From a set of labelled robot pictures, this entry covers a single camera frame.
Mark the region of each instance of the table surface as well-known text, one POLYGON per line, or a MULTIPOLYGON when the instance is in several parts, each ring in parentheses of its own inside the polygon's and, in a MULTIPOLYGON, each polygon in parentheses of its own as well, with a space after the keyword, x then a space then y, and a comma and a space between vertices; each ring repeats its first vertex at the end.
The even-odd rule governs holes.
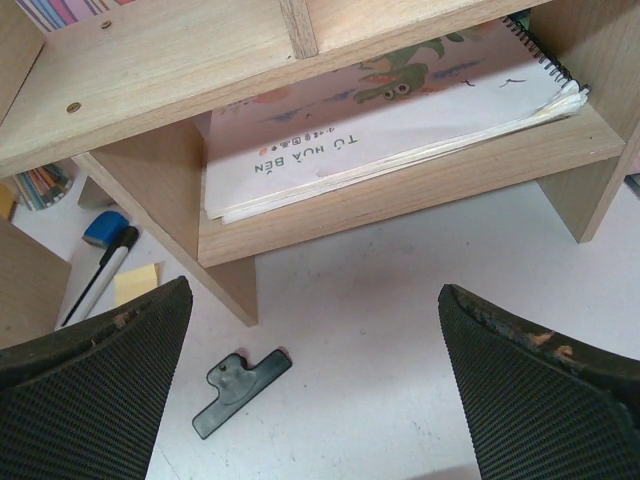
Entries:
MULTIPOLYGON (((71 259, 96 215, 79 188, 15 223, 71 259)), ((148 478, 479 478, 437 316, 458 283, 532 321, 640 358, 640 203, 623 187, 578 246, 529 183, 258 258, 260 325, 247 329, 144 234, 123 265, 185 274, 191 323, 148 478), (207 440, 191 419, 215 398, 209 369, 285 349, 293 367, 207 440)), ((113 306, 110 286, 94 313, 113 306)))

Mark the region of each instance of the shelf board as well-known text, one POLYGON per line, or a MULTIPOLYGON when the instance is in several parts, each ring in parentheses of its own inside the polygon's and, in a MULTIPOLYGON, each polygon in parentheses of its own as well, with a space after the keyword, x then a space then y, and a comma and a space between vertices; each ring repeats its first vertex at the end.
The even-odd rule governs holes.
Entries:
POLYGON ((574 117, 351 185, 229 225, 201 211, 205 267, 620 155, 624 141, 585 105, 574 117))
POLYGON ((0 126, 0 177, 544 1, 308 0, 320 54, 297 60, 278 0, 138 0, 48 36, 0 126))

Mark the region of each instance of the spiral notebook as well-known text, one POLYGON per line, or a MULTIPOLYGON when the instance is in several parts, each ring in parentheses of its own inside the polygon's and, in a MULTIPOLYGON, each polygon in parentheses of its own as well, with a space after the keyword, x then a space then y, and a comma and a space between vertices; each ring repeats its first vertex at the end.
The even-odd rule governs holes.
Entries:
POLYGON ((212 113, 205 210, 224 223, 576 112, 586 91, 507 18, 212 113))

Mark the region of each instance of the green cartoon animal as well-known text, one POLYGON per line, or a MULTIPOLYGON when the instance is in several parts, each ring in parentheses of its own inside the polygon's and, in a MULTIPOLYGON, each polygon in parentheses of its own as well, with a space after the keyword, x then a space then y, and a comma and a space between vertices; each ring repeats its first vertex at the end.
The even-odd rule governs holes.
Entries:
MULTIPOLYGON (((463 42, 464 37, 458 33, 446 35, 451 42, 463 42)), ((379 83, 379 87, 361 90, 353 97, 357 103, 364 103, 382 96, 385 100, 406 98, 424 87, 429 67, 425 63, 409 63, 420 48, 430 48, 444 56, 445 50, 441 38, 427 40, 395 52, 386 53, 366 62, 360 63, 361 70, 378 70, 360 79, 361 82, 379 83)))

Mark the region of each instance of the screw hole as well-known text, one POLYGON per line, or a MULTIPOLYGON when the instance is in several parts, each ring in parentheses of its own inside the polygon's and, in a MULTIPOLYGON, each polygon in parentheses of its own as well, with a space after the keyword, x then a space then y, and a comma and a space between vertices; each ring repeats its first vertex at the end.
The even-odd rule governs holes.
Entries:
POLYGON ((70 104, 70 105, 67 107, 67 112, 68 112, 68 113, 74 113, 74 112, 77 112, 78 110, 80 110, 80 107, 81 107, 81 106, 82 106, 82 105, 81 105, 79 102, 73 102, 72 104, 70 104))

